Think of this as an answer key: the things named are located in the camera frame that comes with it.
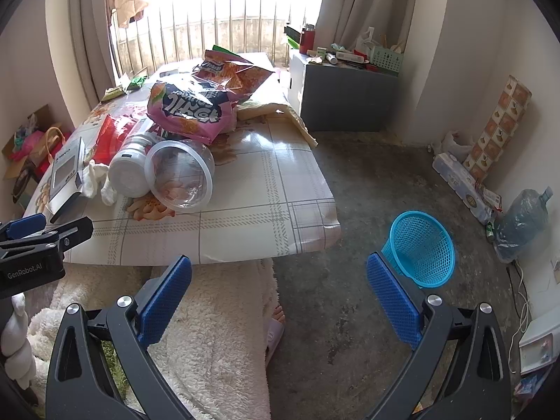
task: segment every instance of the concrete floor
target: concrete floor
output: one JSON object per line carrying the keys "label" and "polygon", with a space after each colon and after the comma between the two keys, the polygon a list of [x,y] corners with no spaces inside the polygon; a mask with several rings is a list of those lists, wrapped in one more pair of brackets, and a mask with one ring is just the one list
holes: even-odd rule
{"label": "concrete floor", "polygon": [[[508,349],[518,319],[505,268],[426,150],[379,144],[375,134],[315,136],[315,158],[337,202],[342,238],[325,251],[274,260],[288,322],[268,368],[272,419],[360,419],[393,382],[410,347],[372,293],[365,261],[406,210],[434,216],[454,241],[455,272],[438,294],[466,308],[489,302]],[[517,355],[514,348],[514,368]],[[437,395],[445,371],[436,371],[424,405]]]}

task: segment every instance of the pink slipper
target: pink slipper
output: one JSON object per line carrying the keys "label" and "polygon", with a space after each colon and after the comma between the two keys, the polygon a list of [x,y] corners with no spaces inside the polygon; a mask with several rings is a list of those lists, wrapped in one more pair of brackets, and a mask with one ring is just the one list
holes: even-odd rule
{"label": "pink slipper", "polygon": [[268,321],[268,343],[267,343],[267,357],[265,360],[265,366],[268,366],[268,362],[272,358],[272,354],[276,350],[280,339],[282,338],[282,334],[284,334],[284,324],[282,322],[278,322],[276,319],[272,317]]}

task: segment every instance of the beige curtain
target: beige curtain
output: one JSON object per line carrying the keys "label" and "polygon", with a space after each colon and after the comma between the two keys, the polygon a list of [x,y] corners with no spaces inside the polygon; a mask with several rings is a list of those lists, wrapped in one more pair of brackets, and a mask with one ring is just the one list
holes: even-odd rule
{"label": "beige curtain", "polygon": [[322,0],[315,33],[315,47],[336,42],[347,49],[356,38],[375,27],[374,37],[380,42],[387,35],[389,46],[406,43],[415,0]]}
{"label": "beige curtain", "polygon": [[78,72],[93,109],[105,90],[115,86],[105,0],[69,0],[69,13]]}

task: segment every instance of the plastic basket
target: plastic basket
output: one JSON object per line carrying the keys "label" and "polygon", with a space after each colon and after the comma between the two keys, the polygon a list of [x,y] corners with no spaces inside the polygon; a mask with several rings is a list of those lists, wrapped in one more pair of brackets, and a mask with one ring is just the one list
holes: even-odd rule
{"label": "plastic basket", "polygon": [[445,284],[455,268],[451,237],[436,219],[421,211],[397,216],[381,252],[397,272],[421,287]]}
{"label": "plastic basket", "polygon": [[390,71],[399,72],[400,66],[403,62],[403,55],[393,52],[390,49],[385,49],[380,46],[375,46],[370,53],[369,61],[371,64],[379,67],[389,69]]}

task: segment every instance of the metal window bars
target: metal window bars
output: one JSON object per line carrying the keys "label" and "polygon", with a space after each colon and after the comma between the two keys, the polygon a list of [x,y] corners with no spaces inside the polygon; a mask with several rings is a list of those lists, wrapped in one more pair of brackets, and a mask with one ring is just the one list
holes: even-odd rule
{"label": "metal window bars", "polygon": [[303,22],[293,20],[295,8],[302,19],[305,5],[298,0],[157,0],[127,29],[117,27],[113,14],[111,54],[119,75],[144,68],[153,74],[163,64],[202,57],[210,40],[237,53],[265,51],[272,64],[281,57],[287,64],[284,25]]}

